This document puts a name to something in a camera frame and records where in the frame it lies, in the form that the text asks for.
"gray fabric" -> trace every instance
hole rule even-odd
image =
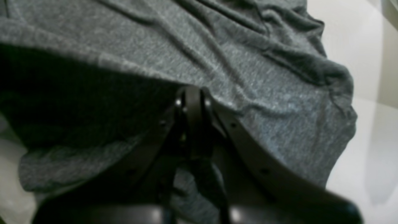
[[[209,87],[264,148],[322,187],[355,133],[352,78],[327,60],[324,25],[305,0],[6,3],[0,110],[29,149],[27,191],[48,195],[118,161],[182,84]],[[215,208],[200,203],[189,201],[202,216],[182,210],[213,223]]]

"heather gray cloth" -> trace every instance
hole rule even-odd
[[[264,148],[322,187],[354,135],[351,76],[327,60],[324,25],[305,0],[4,2],[0,110],[29,149],[27,191],[51,194],[118,161],[182,84],[209,87]],[[213,223],[216,209],[191,182],[177,175],[192,191],[177,207]]]

